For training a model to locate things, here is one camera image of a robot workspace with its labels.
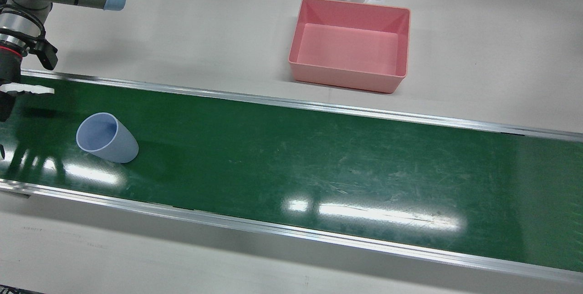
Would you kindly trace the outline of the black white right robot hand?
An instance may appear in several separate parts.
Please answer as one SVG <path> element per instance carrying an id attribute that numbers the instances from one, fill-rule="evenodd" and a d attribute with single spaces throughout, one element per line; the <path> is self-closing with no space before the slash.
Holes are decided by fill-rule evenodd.
<path id="1" fill-rule="evenodd" d="M 1 103 L 0 121 L 8 120 L 16 102 L 16 97 L 21 95 L 46 96 L 53 95 L 55 90 L 52 87 L 40 85 L 27 85 L 20 82 L 21 56 L 8 50 L 1 50 L 0 56 L 0 80 L 1 80 Z"/>

